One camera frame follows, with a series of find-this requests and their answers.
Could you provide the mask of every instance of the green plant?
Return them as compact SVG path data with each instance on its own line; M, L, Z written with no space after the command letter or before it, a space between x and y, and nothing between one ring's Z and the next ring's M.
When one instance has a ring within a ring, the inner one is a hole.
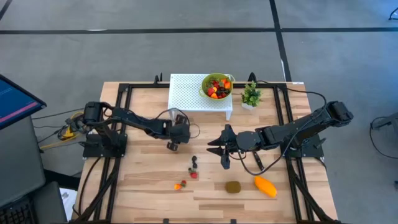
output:
M258 106L260 102L261 90L256 90L256 83L252 82L251 85L244 86L244 93L242 93L242 102L250 106Z

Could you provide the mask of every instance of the wooden table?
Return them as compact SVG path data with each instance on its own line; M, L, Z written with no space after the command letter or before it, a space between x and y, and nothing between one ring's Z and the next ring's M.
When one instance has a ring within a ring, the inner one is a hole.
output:
M303 84L287 84L289 88L304 90ZM101 101L115 104L119 82L106 82L103 86ZM234 132L254 130L254 128L278 124L274 95L271 89L262 89L262 102L253 111L241 107L240 93L233 92L234 113L231 120L225 120L224 113L187 113L191 123L200 126L200 135L182 144L177 152L168 150L167 141L156 140L143 131L127 127L128 145L126 156L121 160L118 187L114 201L113 223L170 222L180 223L229 223L237 219L238 223L295 223L292 196L287 176L286 163L281 159L262 176L276 186L278 195L270 198L258 191L253 184L253 176L245 172L240 161L231 160L231 168L224 170L220 157L206 151L207 142L218 138L224 125L232 125ZM133 89L131 107L138 115L153 118L167 109L168 88ZM289 91L294 119L311 112L305 93ZM284 120L287 115L283 96L280 92ZM191 127L192 136L198 133L197 127ZM267 166L280 155L280 149L259 151L262 163ZM191 157L198 160L198 178L191 179L188 168ZM76 199L76 208L81 186L88 169L95 159L87 159L81 176ZM93 169L83 197L86 208L98 191L104 159ZM245 159L249 169L258 172L251 154ZM321 208L332 218L337 218L331 196L325 168L315 159L303 159L308 188ZM187 187L174 190L174 184L187 181ZM225 182L237 180L242 185L238 194L228 194L224 190ZM305 206L300 193L300 207L303 219L306 219ZM105 217L108 194L104 197L101 218Z

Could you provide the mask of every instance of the orange toy pepper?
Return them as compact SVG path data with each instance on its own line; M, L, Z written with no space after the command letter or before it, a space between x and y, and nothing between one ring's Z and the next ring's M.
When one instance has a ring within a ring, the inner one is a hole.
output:
M260 176L255 176L254 184L258 187L258 189L261 192L265 193L270 197L275 197L277 195L277 191L274 184L272 184L271 181L269 180L266 180Z
M210 97L212 97L212 98L214 98L214 99L218 99L218 97L217 97L217 94L216 93L213 93L213 94L211 94L211 96Z
M230 82L226 82L224 84L224 88L226 88L227 90L229 90L231 88L231 83Z
M175 184L174 190L180 190L182 188L181 184Z

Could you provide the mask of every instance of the robotic arm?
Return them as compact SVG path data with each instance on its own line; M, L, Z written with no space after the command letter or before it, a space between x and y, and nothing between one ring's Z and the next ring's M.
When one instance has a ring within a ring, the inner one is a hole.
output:
M85 106L83 123L90 129L95 129L98 134L87 135L83 157L122 157L126 150L127 135L119 134L109 128L109 124L126 124L143 130L155 139L169 139L167 148L176 151L178 145L188 143L190 139L188 118L177 115L173 124L169 119L147 119L136 115L134 112L111 106L105 102L89 102Z
M208 148L207 151L221 156L221 165L224 169L229 169L229 153L275 149L277 146L289 142L293 136L290 148L296 150L305 147L311 138L320 131L330 126L345 126L352 119L353 114L342 102L332 101L326 104L325 109L319 108L313 113L283 126L267 126L236 135L232 127L226 124L221 136L208 143L210 146L219 147Z

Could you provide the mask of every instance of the potted plant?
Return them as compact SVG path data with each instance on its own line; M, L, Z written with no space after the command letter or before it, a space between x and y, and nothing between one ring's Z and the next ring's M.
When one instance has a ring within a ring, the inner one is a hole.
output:
M242 93L242 107L253 110L259 105L261 94L261 90L256 90L255 82L252 82L250 85L246 84Z

